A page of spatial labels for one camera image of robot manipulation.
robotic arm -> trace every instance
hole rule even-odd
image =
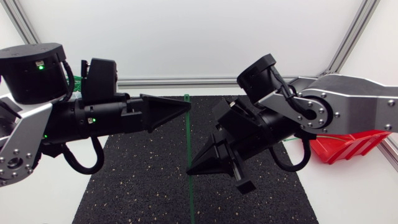
[[[0,97],[0,187],[28,177],[42,154],[63,154],[76,171],[94,174],[104,163],[98,136],[152,132],[190,109],[184,101],[116,93],[115,61],[97,58],[90,65],[82,61],[81,97],[74,98],[65,59],[62,45],[54,43],[0,50],[0,75],[11,91]],[[90,168],[79,164],[66,145],[88,137],[97,155]]]
[[[275,163],[295,172],[307,164],[311,139],[317,134],[351,134],[373,129],[398,132],[398,87],[362,78],[325,75],[285,83],[271,54],[243,71],[238,84],[261,111],[252,113],[238,99],[213,108],[217,131],[195,156],[187,174],[229,174],[236,187],[248,193],[256,187],[244,161],[269,149]],[[304,147],[302,162],[283,164],[272,146],[295,135]]]

black rubber mat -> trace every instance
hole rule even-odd
[[[215,129],[211,109],[222,98],[236,96],[191,97],[193,156]],[[92,175],[74,223],[191,223],[184,116],[151,134],[110,136],[104,150],[105,165]],[[282,144],[275,151],[291,164]],[[268,151],[247,165],[257,190],[246,195],[226,174],[194,176],[195,223],[318,223],[296,173],[280,170]]]

red plastic container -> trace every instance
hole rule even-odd
[[[339,159],[348,160],[355,155],[366,155],[389,134],[388,131],[378,130],[347,135],[323,134],[310,143],[322,162],[333,164]]]

bolt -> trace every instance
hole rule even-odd
[[[394,100],[389,100],[387,103],[389,106],[394,106],[396,102]]]
[[[391,124],[386,124],[384,129],[387,130],[387,131],[391,130],[392,129]]]

cable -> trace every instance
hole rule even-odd
[[[69,163],[69,165],[74,170],[76,170],[77,172],[79,172],[81,174],[95,174],[98,171],[100,171],[100,169],[104,165],[105,155],[104,155],[104,151],[103,151],[100,141],[98,140],[97,137],[91,137],[91,141],[93,142],[95,154],[97,155],[97,161],[96,161],[95,165],[91,168],[83,167],[76,160],[76,157],[69,150],[68,146],[66,144],[62,144],[62,153],[63,153],[63,156],[65,157],[65,160]]]
[[[302,114],[305,118],[307,119],[313,119],[313,115],[311,112],[307,111],[301,104],[294,98],[296,96],[295,90],[293,90],[294,93],[290,92],[290,88],[288,84],[284,81],[284,79],[281,77],[279,72],[276,70],[275,67],[271,66],[271,72],[274,74],[275,79],[281,84],[281,89],[282,89],[282,94],[285,97],[287,103],[293,110],[296,112]]]
[[[282,163],[279,158],[276,156],[275,152],[274,152],[274,148],[270,147],[269,148],[269,152],[272,155],[272,158],[274,158],[275,163],[284,171],[288,171],[288,172],[296,172],[299,171],[300,169],[303,169],[305,167],[305,165],[307,165],[307,163],[310,160],[311,157],[311,148],[310,148],[310,140],[309,139],[302,139],[303,141],[303,147],[304,147],[304,157],[303,160],[296,164],[296,165],[292,165],[292,166],[288,166],[284,163]]]
[[[68,93],[67,95],[61,100],[61,102],[66,102],[70,99],[73,93],[73,89],[75,88],[75,78],[73,76],[72,69],[70,68],[69,64],[67,61],[63,61],[63,67],[65,71],[67,71],[68,75],[68,80],[69,80],[69,87],[68,87]]]

